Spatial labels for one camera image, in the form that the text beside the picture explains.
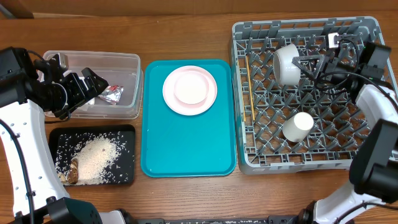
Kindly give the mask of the brown food scrap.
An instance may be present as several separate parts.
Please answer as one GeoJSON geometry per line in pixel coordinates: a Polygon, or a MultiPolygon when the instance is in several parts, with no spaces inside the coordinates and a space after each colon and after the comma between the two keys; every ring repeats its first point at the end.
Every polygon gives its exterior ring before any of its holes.
{"type": "Polygon", "coordinates": [[[76,184],[78,182],[78,160],[73,159],[67,176],[60,174],[59,179],[63,184],[76,184]]]}

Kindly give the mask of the white napkin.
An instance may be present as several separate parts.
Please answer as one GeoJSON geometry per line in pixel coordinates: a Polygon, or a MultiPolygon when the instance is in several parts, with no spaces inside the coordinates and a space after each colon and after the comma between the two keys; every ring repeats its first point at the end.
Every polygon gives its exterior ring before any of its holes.
{"type": "MultiPolygon", "coordinates": [[[[88,86],[85,83],[85,78],[79,77],[79,79],[82,81],[84,87],[87,89],[88,86]]],[[[92,98],[89,101],[87,101],[84,105],[80,106],[78,109],[81,111],[88,111],[94,104],[95,104],[95,98],[92,98]]]]}

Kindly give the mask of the white paper cup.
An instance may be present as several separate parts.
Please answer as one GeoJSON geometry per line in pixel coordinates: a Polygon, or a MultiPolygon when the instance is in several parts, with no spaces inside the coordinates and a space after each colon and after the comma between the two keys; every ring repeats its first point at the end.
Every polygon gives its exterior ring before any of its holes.
{"type": "Polygon", "coordinates": [[[291,142],[303,141],[313,128],[313,117],[306,112],[299,112],[284,122],[282,133],[291,142]]]}

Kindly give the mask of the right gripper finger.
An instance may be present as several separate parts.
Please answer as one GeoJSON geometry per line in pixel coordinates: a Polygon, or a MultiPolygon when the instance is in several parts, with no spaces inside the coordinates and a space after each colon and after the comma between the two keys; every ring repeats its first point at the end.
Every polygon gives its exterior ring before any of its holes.
{"type": "Polygon", "coordinates": [[[299,69],[309,78],[316,79],[319,74],[323,71],[325,65],[324,64],[316,64],[314,68],[309,68],[304,64],[297,65],[299,69]]]}
{"type": "Polygon", "coordinates": [[[292,63],[294,65],[298,65],[300,63],[304,62],[314,62],[317,64],[318,62],[323,62],[325,59],[324,55],[307,55],[307,56],[298,56],[298,57],[293,57],[292,63]]]}

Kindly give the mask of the grey bowl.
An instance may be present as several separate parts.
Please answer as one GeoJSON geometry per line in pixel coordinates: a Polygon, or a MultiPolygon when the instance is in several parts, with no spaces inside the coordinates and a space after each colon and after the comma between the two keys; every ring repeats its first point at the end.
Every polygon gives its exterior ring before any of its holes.
{"type": "Polygon", "coordinates": [[[290,44],[274,52],[273,69],[274,76],[280,85],[298,85],[301,70],[292,63],[299,52],[296,45],[290,44]]]}

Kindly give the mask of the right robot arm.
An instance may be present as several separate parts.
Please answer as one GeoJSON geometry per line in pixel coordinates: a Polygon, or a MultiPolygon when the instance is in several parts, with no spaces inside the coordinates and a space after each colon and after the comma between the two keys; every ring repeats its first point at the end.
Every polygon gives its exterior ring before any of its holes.
{"type": "Polygon", "coordinates": [[[312,55],[315,68],[292,63],[321,90],[346,89],[371,128],[349,168],[349,181],[328,197],[312,202],[297,215],[296,223],[353,223],[374,207],[395,210],[397,163],[390,160],[397,150],[397,100],[390,83],[382,79],[391,48],[368,42],[357,50],[354,67],[340,65],[327,56],[312,55]]]}

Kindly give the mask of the red snack wrapper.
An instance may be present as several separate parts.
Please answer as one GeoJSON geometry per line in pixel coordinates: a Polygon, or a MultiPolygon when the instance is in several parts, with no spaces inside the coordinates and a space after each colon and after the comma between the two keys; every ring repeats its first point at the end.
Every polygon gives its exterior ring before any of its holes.
{"type": "Polygon", "coordinates": [[[119,103],[123,91],[123,86],[108,86],[100,95],[98,95],[98,97],[112,105],[116,105],[119,103]]]}

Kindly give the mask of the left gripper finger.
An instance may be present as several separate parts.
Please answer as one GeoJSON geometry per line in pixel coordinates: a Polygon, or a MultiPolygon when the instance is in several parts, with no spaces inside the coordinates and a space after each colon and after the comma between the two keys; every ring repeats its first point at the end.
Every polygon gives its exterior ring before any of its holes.
{"type": "Polygon", "coordinates": [[[90,69],[88,67],[84,68],[81,72],[82,72],[84,79],[91,79],[93,81],[98,80],[97,74],[94,71],[92,71],[92,69],[90,69]]]}
{"type": "Polygon", "coordinates": [[[81,102],[82,105],[99,96],[109,85],[108,82],[101,77],[81,77],[81,81],[83,82],[84,93],[84,100],[81,102]]]}

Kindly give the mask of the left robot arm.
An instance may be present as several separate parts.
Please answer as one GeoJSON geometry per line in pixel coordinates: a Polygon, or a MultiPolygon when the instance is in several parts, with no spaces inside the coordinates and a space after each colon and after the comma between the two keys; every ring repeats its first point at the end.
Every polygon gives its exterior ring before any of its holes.
{"type": "Polygon", "coordinates": [[[83,77],[68,73],[67,58],[57,54],[32,60],[32,51],[1,50],[1,141],[13,186],[14,223],[101,222],[88,202],[71,199],[55,170],[45,135],[45,112],[61,122],[105,91],[108,82],[90,68],[83,77]]]}

